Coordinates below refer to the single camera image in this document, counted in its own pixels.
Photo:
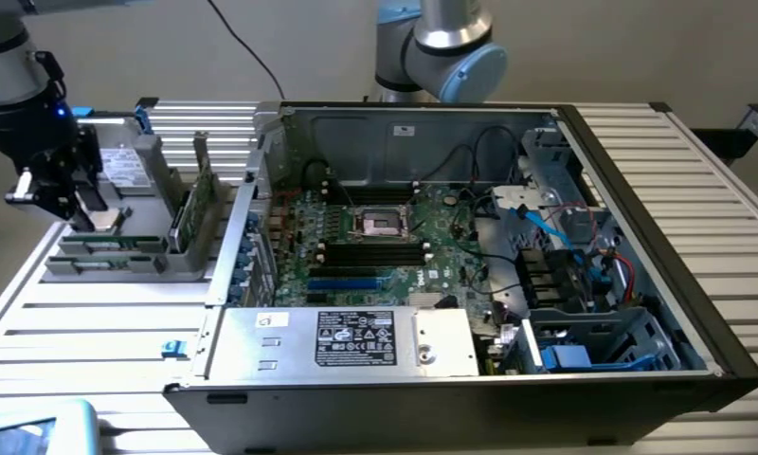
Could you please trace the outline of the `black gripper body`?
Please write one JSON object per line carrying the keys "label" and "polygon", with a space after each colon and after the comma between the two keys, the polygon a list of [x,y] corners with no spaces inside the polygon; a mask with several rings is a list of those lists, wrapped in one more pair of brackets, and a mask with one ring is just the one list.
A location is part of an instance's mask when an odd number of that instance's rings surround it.
{"label": "black gripper body", "polygon": [[0,105],[0,152],[19,173],[45,173],[51,155],[71,148],[77,134],[71,109],[56,97]]}

